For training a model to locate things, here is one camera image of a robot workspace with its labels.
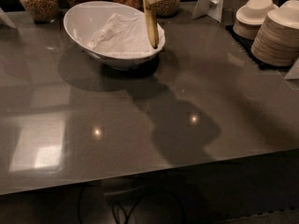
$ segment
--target glossy table surface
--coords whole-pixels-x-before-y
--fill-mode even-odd
[[[194,3],[160,19],[164,51],[130,73],[62,21],[0,24],[0,194],[299,148],[299,84],[262,71]]]

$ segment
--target white bowl stack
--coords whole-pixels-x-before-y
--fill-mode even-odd
[[[274,66],[294,63],[299,55],[299,1],[288,1],[267,13],[251,52],[260,61]]]
[[[254,40],[267,13],[277,8],[272,0],[249,0],[236,12],[234,32],[246,39]]]

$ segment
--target dark floor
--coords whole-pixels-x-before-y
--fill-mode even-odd
[[[186,223],[297,223],[298,157],[296,150],[3,195],[0,223],[117,223],[112,204],[128,214],[137,201],[129,224],[182,223],[183,214]]]

